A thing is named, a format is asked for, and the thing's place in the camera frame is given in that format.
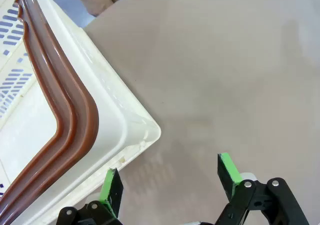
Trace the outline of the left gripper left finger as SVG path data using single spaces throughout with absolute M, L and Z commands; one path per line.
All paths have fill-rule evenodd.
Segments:
M 57 225 L 120 225 L 118 219 L 124 186 L 116 168 L 105 176 L 98 198 L 91 199 L 81 209 L 62 208 Z

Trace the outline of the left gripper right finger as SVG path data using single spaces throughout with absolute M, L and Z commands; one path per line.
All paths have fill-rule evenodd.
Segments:
M 217 155 L 217 174 L 228 199 L 217 225 L 243 225 L 250 211 L 260 211 L 270 225 L 309 224 L 283 178 L 272 178 L 266 184 L 244 179 L 227 152 Z

